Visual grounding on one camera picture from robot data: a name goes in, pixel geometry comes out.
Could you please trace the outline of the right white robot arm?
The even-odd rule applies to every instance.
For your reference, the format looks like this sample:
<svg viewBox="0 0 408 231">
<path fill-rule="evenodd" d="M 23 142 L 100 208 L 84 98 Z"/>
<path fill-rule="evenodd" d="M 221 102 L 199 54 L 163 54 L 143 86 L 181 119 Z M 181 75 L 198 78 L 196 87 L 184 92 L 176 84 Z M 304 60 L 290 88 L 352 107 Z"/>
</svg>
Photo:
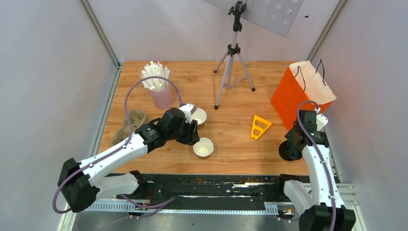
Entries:
<svg viewBox="0 0 408 231">
<path fill-rule="evenodd" d="M 282 159 L 306 162 L 311 191 L 294 176 L 275 187 L 281 201 L 290 199 L 299 214 L 301 231 L 350 231 L 356 223 L 355 212 L 346 208 L 330 169 L 330 145 L 325 132 L 318 129 L 318 114 L 300 110 L 286 140 L 279 146 Z"/>
</svg>

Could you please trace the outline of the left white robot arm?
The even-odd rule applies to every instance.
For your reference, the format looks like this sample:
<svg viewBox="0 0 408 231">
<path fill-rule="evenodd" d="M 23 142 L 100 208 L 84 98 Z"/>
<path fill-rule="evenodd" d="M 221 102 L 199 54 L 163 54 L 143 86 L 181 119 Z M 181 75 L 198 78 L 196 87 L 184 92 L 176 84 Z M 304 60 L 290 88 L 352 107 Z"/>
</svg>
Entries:
<svg viewBox="0 0 408 231">
<path fill-rule="evenodd" d="M 141 125 L 122 142 L 110 149 L 77 162 L 70 158 L 63 163 L 58 180 L 58 189 L 52 206 L 56 213 L 63 211 L 56 207 L 61 193 L 69 205 L 67 211 L 81 212 L 95 201 L 119 194 L 131 194 L 141 199 L 147 194 L 147 185 L 134 173 L 119 176 L 109 174 L 125 163 L 161 148 L 166 142 L 175 140 L 193 146 L 200 141 L 198 122 L 192 118 L 197 110 L 191 103 L 179 108 L 170 108 L 161 118 Z"/>
</svg>

